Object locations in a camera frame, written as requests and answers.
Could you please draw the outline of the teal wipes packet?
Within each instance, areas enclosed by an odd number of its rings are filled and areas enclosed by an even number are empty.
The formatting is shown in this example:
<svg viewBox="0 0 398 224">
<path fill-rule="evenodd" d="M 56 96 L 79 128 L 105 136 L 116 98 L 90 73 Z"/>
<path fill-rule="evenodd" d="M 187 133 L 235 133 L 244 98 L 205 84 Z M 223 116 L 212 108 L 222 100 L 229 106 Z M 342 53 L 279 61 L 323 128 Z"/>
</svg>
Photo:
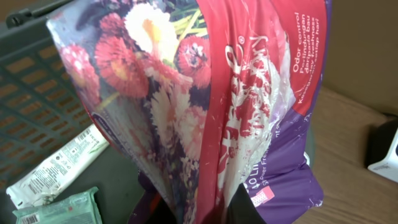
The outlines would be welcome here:
<svg viewBox="0 0 398 224">
<path fill-rule="evenodd" d="M 14 210 L 17 224 L 102 224 L 92 187 L 59 202 Z"/>
</svg>

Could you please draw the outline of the red purple floral liner pack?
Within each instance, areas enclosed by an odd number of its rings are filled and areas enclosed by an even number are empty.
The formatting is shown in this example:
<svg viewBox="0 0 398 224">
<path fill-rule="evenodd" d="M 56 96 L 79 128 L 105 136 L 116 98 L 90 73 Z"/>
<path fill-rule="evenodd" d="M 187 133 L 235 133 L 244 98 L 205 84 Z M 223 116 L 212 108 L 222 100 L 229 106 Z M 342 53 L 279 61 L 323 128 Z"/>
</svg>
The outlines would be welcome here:
<svg viewBox="0 0 398 224">
<path fill-rule="evenodd" d="M 73 1 L 47 21 L 91 120 L 135 162 L 156 223 L 293 223 L 327 0 Z"/>
</svg>

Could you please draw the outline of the white tube gold cap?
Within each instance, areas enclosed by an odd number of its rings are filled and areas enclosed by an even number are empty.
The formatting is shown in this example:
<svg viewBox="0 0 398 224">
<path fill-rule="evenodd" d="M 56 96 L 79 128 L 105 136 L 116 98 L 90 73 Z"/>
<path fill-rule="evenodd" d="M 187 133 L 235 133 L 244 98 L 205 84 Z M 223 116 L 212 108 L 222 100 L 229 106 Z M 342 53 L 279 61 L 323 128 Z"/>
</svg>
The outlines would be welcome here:
<svg viewBox="0 0 398 224">
<path fill-rule="evenodd" d="M 6 189 L 17 209 L 50 204 L 109 146 L 95 125 Z"/>
</svg>

